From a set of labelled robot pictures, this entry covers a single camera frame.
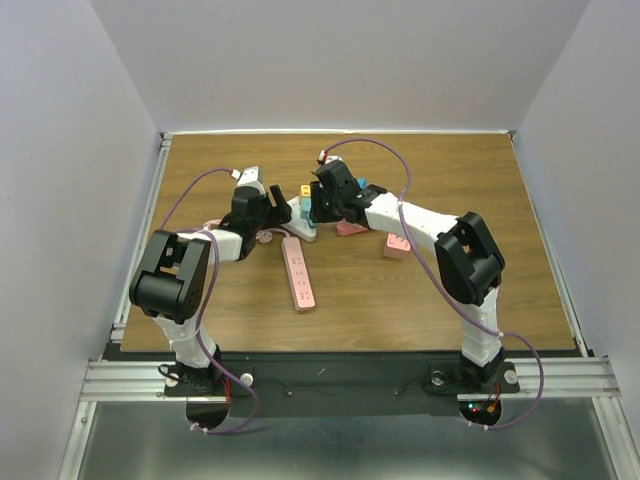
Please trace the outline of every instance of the purple cable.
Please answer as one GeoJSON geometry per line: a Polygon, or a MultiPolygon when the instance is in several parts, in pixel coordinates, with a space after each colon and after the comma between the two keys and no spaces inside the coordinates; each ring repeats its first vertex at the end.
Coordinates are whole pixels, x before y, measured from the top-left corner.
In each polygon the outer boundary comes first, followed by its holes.
{"type": "Polygon", "coordinates": [[[202,335],[200,334],[200,325],[202,324],[202,316],[204,314],[205,309],[207,308],[207,305],[209,303],[209,299],[211,298],[211,294],[213,293],[213,287],[215,287],[216,285],[216,280],[218,279],[218,270],[220,267],[220,251],[218,249],[218,242],[216,241],[216,237],[213,235],[213,233],[207,231],[207,230],[199,230],[199,229],[186,229],[186,230],[181,230],[179,233],[184,233],[184,232],[189,232],[192,233],[193,231],[197,231],[198,233],[202,233],[204,235],[206,235],[207,237],[209,237],[209,240],[211,240],[211,245],[213,245],[213,251],[215,253],[215,260],[214,260],[214,265],[213,265],[213,274],[211,276],[211,282],[209,282],[209,286],[207,287],[207,292],[205,293],[204,296],[204,300],[202,302],[202,306],[200,307],[200,311],[198,312],[198,316],[196,317],[196,340],[198,341],[198,345],[200,345],[200,348],[202,348],[202,351],[204,352],[204,354],[207,356],[207,358],[209,359],[209,361],[213,364],[213,366],[220,372],[222,372],[222,374],[224,374],[226,377],[230,378],[233,382],[235,382],[237,385],[240,385],[242,388],[244,388],[249,395],[251,395],[251,397],[253,398],[253,400],[255,401],[255,406],[253,407],[253,411],[251,412],[251,414],[244,420],[244,422],[236,425],[235,427],[231,427],[227,430],[206,430],[202,427],[200,427],[198,424],[196,423],[191,423],[192,426],[195,426],[194,428],[196,430],[198,430],[199,432],[202,432],[206,435],[226,435],[227,433],[233,433],[233,432],[237,432],[238,430],[244,428],[245,426],[247,426],[258,414],[258,411],[260,410],[260,398],[258,397],[258,394],[249,386],[246,385],[245,383],[243,383],[238,377],[236,377],[233,373],[231,373],[229,370],[227,370],[226,368],[224,368],[220,362],[218,362],[213,355],[211,355],[211,353],[209,352],[209,350],[207,350],[206,345],[204,344],[204,341],[202,340],[202,335]]]}
{"type": "MultiPolygon", "coordinates": [[[[409,167],[409,164],[404,159],[404,157],[400,154],[400,152],[395,150],[393,147],[387,145],[386,143],[380,142],[378,140],[374,140],[372,138],[348,138],[346,140],[341,140],[341,141],[336,142],[333,145],[330,145],[329,147],[327,147],[324,150],[324,158],[326,159],[327,156],[329,155],[329,152],[331,150],[333,150],[334,148],[336,148],[336,147],[338,147],[340,145],[344,145],[345,143],[352,143],[352,142],[373,143],[373,144],[378,145],[378,146],[386,149],[387,151],[391,152],[398,160],[400,160],[400,162],[404,166],[404,171],[407,174],[407,183],[405,184],[404,188],[400,192],[400,196],[398,197],[398,203],[399,203],[398,214],[400,216],[400,224],[402,225],[402,230],[404,231],[404,235],[407,238],[407,241],[409,242],[409,245],[411,245],[411,249],[413,250],[413,253],[415,254],[416,258],[418,259],[418,262],[420,263],[420,265],[422,266],[422,268],[424,269],[424,271],[426,272],[427,276],[429,277],[429,279],[431,280],[433,285],[436,287],[438,292],[440,292],[440,295],[442,295],[442,297],[447,301],[447,303],[451,306],[451,308],[453,308],[455,310],[455,312],[458,315],[460,315],[462,318],[464,318],[471,325],[473,325],[476,328],[479,328],[483,332],[488,333],[489,335],[494,335],[496,337],[500,336],[500,332],[496,332],[494,330],[491,330],[490,328],[487,328],[484,325],[478,323],[475,319],[471,318],[469,315],[467,315],[467,313],[464,310],[462,310],[460,308],[460,306],[455,302],[455,300],[453,298],[451,298],[451,296],[447,293],[447,291],[444,289],[442,284],[438,281],[438,279],[436,278],[435,274],[433,273],[433,271],[429,267],[429,264],[426,262],[426,260],[422,256],[422,253],[420,253],[420,250],[418,249],[418,245],[416,245],[416,242],[413,239],[413,235],[411,235],[411,232],[409,230],[409,226],[407,225],[407,221],[406,221],[406,219],[404,217],[404,211],[403,211],[404,197],[407,194],[407,192],[409,191],[409,187],[411,187],[411,181],[413,180],[413,176],[411,175],[411,168],[409,167]]],[[[494,426],[489,426],[489,427],[486,426],[486,425],[483,426],[483,425],[480,425],[480,424],[472,424],[472,425],[477,425],[478,427],[481,427],[481,428],[486,428],[488,430],[502,430],[502,429],[512,427],[512,426],[517,425],[518,423],[522,422],[529,415],[531,415],[535,411],[536,408],[538,408],[540,400],[542,399],[542,391],[544,390],[544,368],[542,366],[542,359],[540,358],[540,355],[538,354],[538,352],[536,351],[534,346],[531,344],[531,342],[529,342],[529,340],[527,340],[523,336],[521,336],[521,335],[519,335],[517,333],[513,333],[513,332],[503,333],[503,336],[505,336],[505,337],[515,337],[518,340],[520,340],[522,343],[524,343],[527,346],[527,348],[529,348],[529,350],[531,350],[531,353],[533,354],[533,357],[535,358],[535,360],[536,360],[536,362],[538,364],[538,369],[540,370],[540,386],[538,387],[538,394],[536,395],[536,398],[533,401],[533,403],[532,403],[531,407],[529,408],[529,410],[527,410],[522,416],[516,418],[515,420],[511,420],[511,421],[506,422],[506,423],[504,423],[502,425],[494,425],[494,426]]]]}
{"type": "Polygon", "coordinates": [[[206,177],[207,175],[210,175],[210,174],[215,173],[215,172],[227,172],[229,175],[231,175],[233,173],[233,169],[232,168],[226,168],[226,167],[212,168],[211,170],[207,170],[206,172],[201,173],[200,175],[198,175],[187,186],[187,188],[184,189],[184,191],[182,192],[180,197],[178,197],[178,200],[176,200],[176,203],[174,203],[173,207],[171,207],[171,210],[169,210],[169,213],[167,213],[167,216],[164,217],[164,220],[162,220],[162,223],[160,224],[160,227],[158,227],[160,230],[162,230],[165,227],[165,225],[169,221],[169,218],[171,218],[171,215],[173,215],[173,212],[176,211],[176,208],[178,208],[178,205],[180,205],[180,202],[182,202],[182,200],[184,200],[184,197],[187,196],[187,193],[189,193],[189,191],[194,187],[194,185],[196,183],[198,183],[200,180],[202,180],[204,177],[206,177]]]}

